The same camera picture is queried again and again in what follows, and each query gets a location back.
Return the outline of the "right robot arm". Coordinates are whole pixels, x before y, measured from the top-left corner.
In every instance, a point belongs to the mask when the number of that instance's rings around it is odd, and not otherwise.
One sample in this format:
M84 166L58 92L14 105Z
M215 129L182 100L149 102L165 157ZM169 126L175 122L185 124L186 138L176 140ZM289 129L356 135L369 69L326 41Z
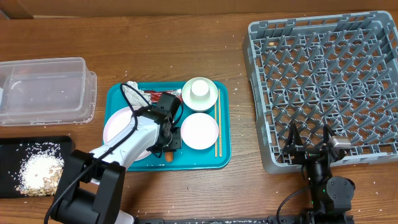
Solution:
M290 123L289 136L282 152L293 157L293 164L301 166L308 187L282 201L276 211L277 223L282 223L280 211L283 205L306 191L310 191L312 208L302 210L300 215L293 217L292 223L354 223L354 218L347 216L346 212L351 210L355 184L351 179L334 176L331 172L331 164L342 160L350 149L350 141L336 135L327 124L323 126L323 142L317 147L305 146L296 124Z

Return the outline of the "red snack wrapper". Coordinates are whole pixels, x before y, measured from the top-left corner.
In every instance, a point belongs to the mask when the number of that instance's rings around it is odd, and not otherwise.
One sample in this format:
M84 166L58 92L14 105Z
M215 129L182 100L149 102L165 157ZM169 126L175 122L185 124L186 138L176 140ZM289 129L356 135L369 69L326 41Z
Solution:
M162 91L154 91L154 90L145 90L144 93L149 93L150 94L150 100L152 103L157 103L160 99L160 96L163 92L170 93L172 95L175 95L181 102L182 96L181 96L181 89L176 89L176 90L162 90Z

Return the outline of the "white tissue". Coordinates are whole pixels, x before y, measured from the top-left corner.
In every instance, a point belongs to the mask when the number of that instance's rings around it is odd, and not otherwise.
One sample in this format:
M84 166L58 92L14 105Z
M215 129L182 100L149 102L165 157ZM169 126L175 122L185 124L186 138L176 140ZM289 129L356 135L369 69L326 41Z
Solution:
M136 82L128 81L123 84L122 88L132 106L147 106L152 104L151 94L140 90Z

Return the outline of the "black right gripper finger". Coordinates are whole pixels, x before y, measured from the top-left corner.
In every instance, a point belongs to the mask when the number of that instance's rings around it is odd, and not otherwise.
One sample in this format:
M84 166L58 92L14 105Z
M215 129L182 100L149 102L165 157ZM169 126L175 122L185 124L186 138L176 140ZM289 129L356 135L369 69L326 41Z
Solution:
M324 146L332 146L333 137L335 136L335 132L330 128L328 124L323 125L323 145Z
M302 147L302 140L296 124L290 123L289 136L285 142L285 153L292 154Z

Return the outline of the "small pink bowl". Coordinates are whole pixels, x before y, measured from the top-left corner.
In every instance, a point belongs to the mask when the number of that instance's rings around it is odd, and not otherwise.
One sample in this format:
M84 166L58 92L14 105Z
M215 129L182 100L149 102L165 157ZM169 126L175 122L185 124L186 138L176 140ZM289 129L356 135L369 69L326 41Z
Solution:
M215 143L215 121L206 113L189 115L180 130L183 142L192 149L208 149Z

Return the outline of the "large pink plate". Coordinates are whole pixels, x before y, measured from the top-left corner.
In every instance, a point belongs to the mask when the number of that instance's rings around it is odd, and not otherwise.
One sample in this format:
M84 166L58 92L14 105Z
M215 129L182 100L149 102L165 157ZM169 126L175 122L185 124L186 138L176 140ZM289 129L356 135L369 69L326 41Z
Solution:
M132 111L127 106L124 107L117 112L115 112L105 123L103 129L103 143L109 142L112 138L114 138L118 133L120 133L131 121ZM144 132L149 131L149 124L139 123L137 130L134 134L144 134ZM145 150L138 156L135 161L139 161L145 159L151 154L151 152Z

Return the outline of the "white paper cup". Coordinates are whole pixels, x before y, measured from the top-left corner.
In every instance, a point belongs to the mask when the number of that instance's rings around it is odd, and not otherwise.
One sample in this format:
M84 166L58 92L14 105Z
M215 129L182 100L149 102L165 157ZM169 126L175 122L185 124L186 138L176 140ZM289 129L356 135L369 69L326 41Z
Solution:
M209 84L204 80L195 80L191 85L191 97L194 100L205 100L210 94Z

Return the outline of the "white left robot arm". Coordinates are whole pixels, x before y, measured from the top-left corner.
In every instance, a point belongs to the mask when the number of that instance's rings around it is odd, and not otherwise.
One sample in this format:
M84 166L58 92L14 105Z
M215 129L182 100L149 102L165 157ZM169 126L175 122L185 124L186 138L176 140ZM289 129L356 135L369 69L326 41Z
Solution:
M145 151L156 157L181 148L176 126L181 101L163 92L155 105L132 112L129 124L106 144L66 160L54 201L45 215L60 223L134 223L122 211L126 170Z

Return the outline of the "orange sausage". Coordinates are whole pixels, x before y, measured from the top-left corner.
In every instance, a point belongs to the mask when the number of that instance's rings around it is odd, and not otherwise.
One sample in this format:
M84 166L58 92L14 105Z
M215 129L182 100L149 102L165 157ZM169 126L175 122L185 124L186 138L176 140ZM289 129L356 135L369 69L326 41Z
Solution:
M165 153L165 160L167 162L172 162L174 160L174 153L173 152L166 152Z

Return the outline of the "rice and peanut shells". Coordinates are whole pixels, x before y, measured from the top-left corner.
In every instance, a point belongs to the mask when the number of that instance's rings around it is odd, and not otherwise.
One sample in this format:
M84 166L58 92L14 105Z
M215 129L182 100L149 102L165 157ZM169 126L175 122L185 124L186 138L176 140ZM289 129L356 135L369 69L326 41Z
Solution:
M15 151L22 157L17 160L17 169L8 171L16 182L14 189L23 196L54 195L64 165L61 145L55 142L20 143Z

